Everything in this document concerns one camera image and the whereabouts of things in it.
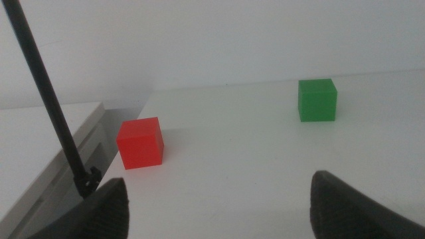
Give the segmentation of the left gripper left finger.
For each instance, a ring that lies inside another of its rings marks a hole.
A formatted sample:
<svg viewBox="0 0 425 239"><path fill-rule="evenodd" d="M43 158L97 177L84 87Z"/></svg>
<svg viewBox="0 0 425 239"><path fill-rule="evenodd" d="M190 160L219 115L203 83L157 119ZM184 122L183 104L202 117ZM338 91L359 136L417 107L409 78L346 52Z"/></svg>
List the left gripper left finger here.
<svg viewBox="0 0 425 239"><path fill-rule="evenodd" d="M129 199L125 181L113 178L30 239L126 239Z"/></svg>

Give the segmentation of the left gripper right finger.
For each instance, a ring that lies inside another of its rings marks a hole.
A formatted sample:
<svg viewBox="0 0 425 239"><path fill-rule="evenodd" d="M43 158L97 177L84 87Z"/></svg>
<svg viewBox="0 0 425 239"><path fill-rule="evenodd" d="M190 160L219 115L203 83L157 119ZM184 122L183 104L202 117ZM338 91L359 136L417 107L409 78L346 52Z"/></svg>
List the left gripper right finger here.
<svg viewBox="0 0 425 239"><path fill-rule="evenodd" d="M309 218L316 238L423 238L424 227L379 204L335 175L311 180Z"/></svg>

